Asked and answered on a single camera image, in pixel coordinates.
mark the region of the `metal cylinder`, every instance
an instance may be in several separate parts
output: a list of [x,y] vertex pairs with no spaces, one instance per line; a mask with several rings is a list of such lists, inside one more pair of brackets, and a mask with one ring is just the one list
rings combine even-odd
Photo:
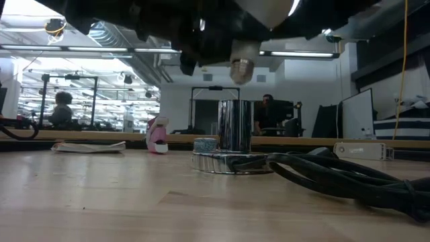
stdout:
[[251,102],[224,100],[218,106],[220,150],[248,153],[251,150]]

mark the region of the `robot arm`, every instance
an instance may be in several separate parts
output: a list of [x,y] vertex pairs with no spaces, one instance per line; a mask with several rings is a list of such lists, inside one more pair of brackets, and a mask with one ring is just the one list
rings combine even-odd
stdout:
[[97,21],[151,35],[181,50],[181,70],[230,61],[230,76],[248,82],[263,41],[313,38],[336,30],[380,0],[37,0],[84,34]]

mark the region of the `wooden tabletop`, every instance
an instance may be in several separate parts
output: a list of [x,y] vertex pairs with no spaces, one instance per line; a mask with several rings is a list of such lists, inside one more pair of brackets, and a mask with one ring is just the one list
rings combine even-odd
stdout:
[[[13,130],[19,136],[30,136],[33,130]],[[115,140],[115,141],[141,141],[145,134],[126,133],[126,132],[96,132],[96,131],[55,131],[41,130],[36,139],[51,140]],[[218,138],[211,135],[189,135],[189,134],[168,134],[168,143],[187,143],[192,144],[195,138]],[[0,139],[13,141],[2,132]],[[288,137],[262,137],[253,136],[252,145],[299,145],[299,146],[323,146],[332,147],[335,143],[385,143],[387,147],[404,149],[430,149],[430,141],[417,140],[354,140],[345,138],[288,138]]]
[[[191,153],[1,153],[2,241],[428,241],[430,225],[277,174],[217,175]],[[430,163],[356,161],[399,178]]]

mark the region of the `man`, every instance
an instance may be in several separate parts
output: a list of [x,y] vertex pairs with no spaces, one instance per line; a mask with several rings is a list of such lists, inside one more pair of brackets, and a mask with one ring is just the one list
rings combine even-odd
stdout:
[[256,135],[262,135],[264,128],[276,128],[276,120],[269,117],[268,106],[273,101],[273,96],[265,94],[263,96],[263,106],[254,113],[254,131]]
[[49,117],[49,122],[53,125],[65,124],[72,122],[72,109],[68,107],[72,104],[72,95],[65,91],[60,91],[55,95],[56,107],[54,113]]

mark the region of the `metal nozzle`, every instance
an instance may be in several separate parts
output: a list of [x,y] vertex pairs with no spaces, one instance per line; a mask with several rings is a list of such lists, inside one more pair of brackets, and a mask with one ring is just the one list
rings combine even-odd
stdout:
[[248,83],[253,78],[254,62],[247,59],[231,62],[230,77],[237,85]]

